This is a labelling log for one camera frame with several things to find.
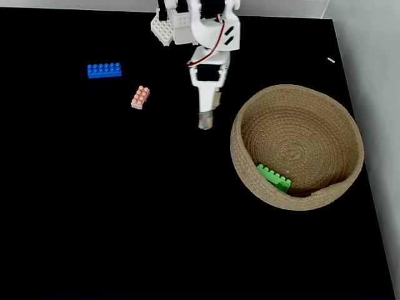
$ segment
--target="jute basket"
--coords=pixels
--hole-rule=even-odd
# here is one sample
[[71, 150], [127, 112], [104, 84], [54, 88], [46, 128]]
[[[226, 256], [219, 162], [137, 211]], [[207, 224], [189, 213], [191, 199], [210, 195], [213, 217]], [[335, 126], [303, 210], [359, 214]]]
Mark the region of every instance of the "jute basket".
[[[364, 146], [338, 102], [301, 86], [268, 87], [239, 111], [231, 154], [242, 182], [277, 208], [307, 211], [340, 197], [358, 177]], [[263, 164], [291, 180], [287, 194], [257, 170]]]

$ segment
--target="blue lego brick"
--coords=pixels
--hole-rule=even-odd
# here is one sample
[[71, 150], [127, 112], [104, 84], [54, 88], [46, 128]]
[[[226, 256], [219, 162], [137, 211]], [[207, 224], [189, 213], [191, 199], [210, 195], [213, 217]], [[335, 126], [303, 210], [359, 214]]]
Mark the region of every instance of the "blue lego brick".
[[122, 76], [121, 64], [90, 64], [87, 66], [88, 78], [106, 78], [106, 77], [119, 77]]

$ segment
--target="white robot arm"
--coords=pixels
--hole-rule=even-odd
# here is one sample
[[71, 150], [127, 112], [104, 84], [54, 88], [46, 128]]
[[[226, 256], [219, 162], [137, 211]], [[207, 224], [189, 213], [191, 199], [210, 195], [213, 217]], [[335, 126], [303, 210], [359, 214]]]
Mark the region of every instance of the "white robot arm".
[[219, 88], [228, 75], [230, 51], [240, 48], [240, 21], [233, 13], [240, 0], [158, 0], [152, 32], [168, 46], [200, 44], [188, 62], [193, 86], [199, 88], [199, 127], [213, 126]]

